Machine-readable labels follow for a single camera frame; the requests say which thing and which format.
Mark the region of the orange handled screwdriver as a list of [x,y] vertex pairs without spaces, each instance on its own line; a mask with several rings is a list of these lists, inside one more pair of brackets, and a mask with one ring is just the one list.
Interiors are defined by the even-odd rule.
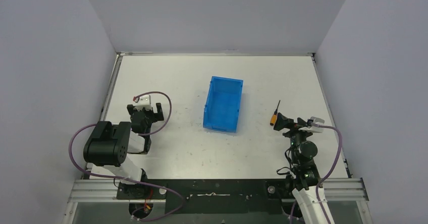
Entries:
[[276,120],[277,120],[277,114],[278,114],[278,109],[279,109],[279,105],[280,105],[280,103],[281,103],[281,101],[279,100],[279,101],[278,101],[278,104],[277,104],[277,107],[276,107],[276,109],[275,109],[275,111],[274,111],[274,113],[273,113],[273,115],[272,115],[272,117],[271,117],[271,120],[270,120],[270,125],[271,125],[271,126],[274,126],[274,125],[275,125],[275,123],[276,123]]

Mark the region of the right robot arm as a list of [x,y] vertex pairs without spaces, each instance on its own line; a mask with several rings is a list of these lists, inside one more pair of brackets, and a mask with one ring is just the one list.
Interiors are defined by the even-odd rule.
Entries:
[[327,205],[325,191],[320,182],[314,157],[318,154],[316,144],[308,137],[322,133],[324,120],[311,117],[308,120],[288,118],[277,113],[274,123],[275,131],[287,129],[283,136],[290,139],[290,147],[285,152],[291,175],[292,195],[295,198],[305,223],[334,223]]

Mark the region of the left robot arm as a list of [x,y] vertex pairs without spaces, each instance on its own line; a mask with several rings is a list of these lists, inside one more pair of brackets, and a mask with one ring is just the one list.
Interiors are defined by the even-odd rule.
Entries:
[[133,198],[148,197],[152,191],[143,184],[147,180],[144,169],[138,167],[129,154],[148,154],[151,147],[151,126],[163,121],[161,103],[152,107],[150,103],[127,105],[130,121],[112,124],[99,121],[84,149],[84,160],[103,167],[120,178],[119,190]]

